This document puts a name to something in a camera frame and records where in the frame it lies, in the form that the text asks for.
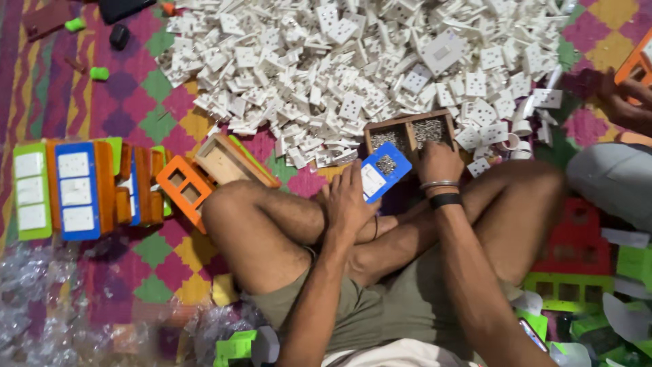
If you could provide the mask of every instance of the pile of socket plates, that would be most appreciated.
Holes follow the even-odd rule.
[[[556,80],[561,71],[555,50],[568,17],[554,0],[175,6],[184,10],[168,20],[177,37],[156,58],[162,72],[175,88],[196,76],[194,104],[216,125],[254,135],[269,124],[276,156],[285,155],[288,166],[346,164],[357,157],[367,123],[438,108],[451,111],[456,140],[477,150],[484,165],[509,134],[532,133],[526,119],[535,109],[561,102],[561,91],[532,91],[533,82]],[[520,97],[527,98],[517,108]],[[519,130],[509,132],[507,120],[520,122]],[[549,130],[539,135],[550,139]],[[517,145],[505,147],[527,152]]]

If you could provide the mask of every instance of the black object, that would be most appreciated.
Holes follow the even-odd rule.
[[[462,199],[460,194],[457,193],[446,193],[435,195],[430,198],[430,207],[433,210],[437,210],[440,206],[448,204],[459,204],[462,205]]]
[[[109,42],[111,46],[118,51],[125,49],[126,43],[129,41],[129,29],[122,24],[116,24],[113,26],[113,31],[111,31],[111,36],[109,37]]]
[[[133,15],[150,5],[156,0],[99,0],[100,14],[106,24],[113,24],[120,19]]]

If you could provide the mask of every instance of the man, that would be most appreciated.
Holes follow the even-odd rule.
[[[614,70],[602,76],[598,97],[612,123],[652,137],[652,90],[632,79],[618,86]],[[627,97],[641,103],[633,105]],[[639,144],[596,144],[571,159],[570,186],[609,214],[652,232],[652,148]]]
[[[456,182],[463,169],[446,145],[425,144],[423,183]],[[379,204],[363,200],[360,161],[323,192],[322,206],[232,182],[203,207],[238,284],[281,335],[277,366],[450,367],[468,365],[473,351],[489,366],[556,366],[503,292],[546,240],[565,195],[561,173],[509,161],[461,193],[429,187],[434,209],[426,201],[378,221]]]

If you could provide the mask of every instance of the grey fabric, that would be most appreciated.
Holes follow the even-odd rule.
[[[605,143],[573,157],[570,186],[605,212],[652,232],[652,148]]]

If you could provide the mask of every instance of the blue board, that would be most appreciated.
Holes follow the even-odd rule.
[[[100,230],[100,210],[97,198],[97,177],[95,174],[95,148],[92,142],[81,142],[73,144],[60,144],[54,147],[55,164],[57,165],[57,190],[59,191],[59,213],[61,215],[61,238],[66,241],[96,240],[102,234]],[[75,165],[74,172],[62,170],[66,164]],[[61,191],[62,182],[75,179],[89,180],[90,203],[86,204],[67,204],[64,206],[63,193]],[[71,212],[86,211],[92,212],[89,221],[84,221],[83,225],[79,223],[68,222],[66,226],[65,218]]]
[[[376,162],[386,155],[396,163],[396,167],[388,175],[385,175],[376,166]],[[362,167],[364,200],[369,203],[380,199],[387,190],[412,169],[412,164],[403,153],[396,149],[394,144],[384,142],[363,161]]]

